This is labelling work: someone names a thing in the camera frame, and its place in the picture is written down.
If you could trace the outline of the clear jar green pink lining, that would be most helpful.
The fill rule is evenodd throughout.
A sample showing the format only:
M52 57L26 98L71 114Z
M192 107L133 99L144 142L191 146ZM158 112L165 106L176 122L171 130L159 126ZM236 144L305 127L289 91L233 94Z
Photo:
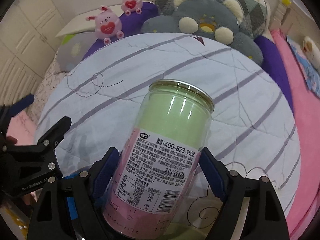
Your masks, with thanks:
M116 232L156 239L193 179L214 111L208 94L163 79L149 87L121 153L103 215Z

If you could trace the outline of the cream wardrobe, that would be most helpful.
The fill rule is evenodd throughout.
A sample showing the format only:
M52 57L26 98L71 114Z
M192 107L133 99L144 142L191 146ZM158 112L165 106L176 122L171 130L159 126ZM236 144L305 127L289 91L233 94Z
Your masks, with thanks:
M65 22L52 0L15 0L1 20L1 104L35 93Z

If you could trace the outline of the striped white quilt table cover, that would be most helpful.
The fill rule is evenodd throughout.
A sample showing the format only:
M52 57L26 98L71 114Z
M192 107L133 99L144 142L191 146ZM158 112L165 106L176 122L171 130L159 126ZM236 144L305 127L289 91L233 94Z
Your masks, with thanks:
M207 148L241 177L266 178L287 215L300 175L292 105L252 59L208 38L148 33L81 61L49 97L35 138L71 119L55 150L67 176L119 151L104 215L139 211L198 229L213 225L220 194L200 167Z

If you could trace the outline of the white nightstand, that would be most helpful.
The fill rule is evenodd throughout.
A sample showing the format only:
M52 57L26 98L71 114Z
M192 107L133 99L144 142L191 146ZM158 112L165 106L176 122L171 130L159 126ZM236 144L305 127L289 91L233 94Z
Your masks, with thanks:
M95 30L95 22L87 21L88 16L98 15L101 13L100 9L84 12L83 14L75 16L68 22L56 35L56 38L61 38L66 35L78 34L83 32L93 32Z

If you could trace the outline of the pink bed blanket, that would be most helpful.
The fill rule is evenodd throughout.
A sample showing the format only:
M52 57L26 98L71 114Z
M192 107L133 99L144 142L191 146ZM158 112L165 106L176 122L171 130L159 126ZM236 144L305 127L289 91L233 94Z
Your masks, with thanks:
M306 86L285 35L280 30L272 30L271 35L289 79L300 141L300 179L287 215L290 238L299 239L319 207L319 98Z

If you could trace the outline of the pink bunny plush near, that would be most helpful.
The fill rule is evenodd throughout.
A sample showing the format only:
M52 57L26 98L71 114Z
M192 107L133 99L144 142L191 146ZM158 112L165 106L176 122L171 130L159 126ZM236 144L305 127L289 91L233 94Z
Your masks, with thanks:
M105 5L102 5L99 9L100 14L86 17L87 21L95 21L94 33L96 37L102 40L105 45L111 43L112 37L124 38L120 18Z

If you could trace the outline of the pink bunny plush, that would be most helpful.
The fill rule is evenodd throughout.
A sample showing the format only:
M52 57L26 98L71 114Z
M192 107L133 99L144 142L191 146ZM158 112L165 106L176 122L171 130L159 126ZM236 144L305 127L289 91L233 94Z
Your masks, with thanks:
M132 12L135 12L136 14L141 14L142 7L142 0L122 0L121 2L121 9L126 16L130 16Z
M111 43L112 37L124 38L120 18L105 5L102 5L99 9L100 14L86 17L87 21L95 21L94 33L96 37L102 40L105 45Z

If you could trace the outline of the blue cartoon pillow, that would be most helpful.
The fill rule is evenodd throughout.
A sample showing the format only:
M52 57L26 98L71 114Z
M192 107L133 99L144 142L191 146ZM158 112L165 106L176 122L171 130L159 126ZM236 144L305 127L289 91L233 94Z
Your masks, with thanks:
M297 42L295 42L289 36L286 37L286 41L289 44L296 61L298 62L307 88L319 98L319 73L307 59L301 46Z

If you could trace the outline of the pink bunny plush far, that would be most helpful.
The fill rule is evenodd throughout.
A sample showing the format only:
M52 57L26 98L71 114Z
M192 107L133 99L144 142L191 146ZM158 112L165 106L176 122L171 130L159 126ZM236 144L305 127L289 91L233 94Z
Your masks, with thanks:
M142 0L122 0L121 2L121 9L126 16L130 16L132 12L135 12L136 14L141 14L142 7Z

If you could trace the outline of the cream dog plush toy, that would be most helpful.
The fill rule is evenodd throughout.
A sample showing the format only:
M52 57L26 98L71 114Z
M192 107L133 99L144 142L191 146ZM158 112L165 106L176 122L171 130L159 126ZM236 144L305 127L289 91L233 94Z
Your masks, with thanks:
M312 66L319 72L320 68L320 52L315 42L308 36L304 37L303 40L303 51L306 57L312 64Z

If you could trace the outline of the grey bear plush cushion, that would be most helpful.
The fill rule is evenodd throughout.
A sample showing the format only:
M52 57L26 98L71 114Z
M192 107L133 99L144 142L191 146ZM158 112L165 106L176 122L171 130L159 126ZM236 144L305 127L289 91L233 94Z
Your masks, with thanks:
M237 0L174 0L171 15L145 21L142 33L184 33L206 37L238 50L258 65L264 58L253 38L242 30L244 11Z

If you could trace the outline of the cream wooden headboard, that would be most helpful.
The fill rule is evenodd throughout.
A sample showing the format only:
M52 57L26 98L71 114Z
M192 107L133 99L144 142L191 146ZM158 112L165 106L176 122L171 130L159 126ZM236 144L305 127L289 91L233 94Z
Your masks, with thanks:
M310 37L319 46L319 27L312 16L304 11L294 0L289 8L278 2L269 24L270 30L280 29L299 44L304 37Z

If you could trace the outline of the yellow star decoration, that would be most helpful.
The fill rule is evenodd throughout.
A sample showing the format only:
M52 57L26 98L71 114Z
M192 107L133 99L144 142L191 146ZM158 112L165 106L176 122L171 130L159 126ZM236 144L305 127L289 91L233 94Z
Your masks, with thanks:
M292 0L280 0L281 4L289 8L292 4Z

